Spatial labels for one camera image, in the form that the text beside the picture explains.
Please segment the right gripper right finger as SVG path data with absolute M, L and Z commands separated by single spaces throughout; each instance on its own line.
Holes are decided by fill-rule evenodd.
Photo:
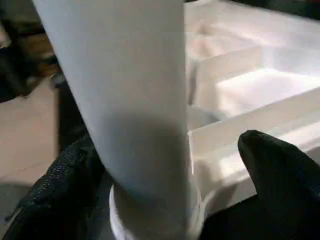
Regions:
M 243 132 L 237 147 L 256 194 L 210 216 L 202 238 L 319 239 L 319 165 L 295 145 L 258 130 Z

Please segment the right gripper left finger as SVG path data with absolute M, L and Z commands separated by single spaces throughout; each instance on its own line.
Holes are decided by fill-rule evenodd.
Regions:
M 88 134 L 66 147 L 5 217 L 4 240 L 84 240 L 105 168 Z

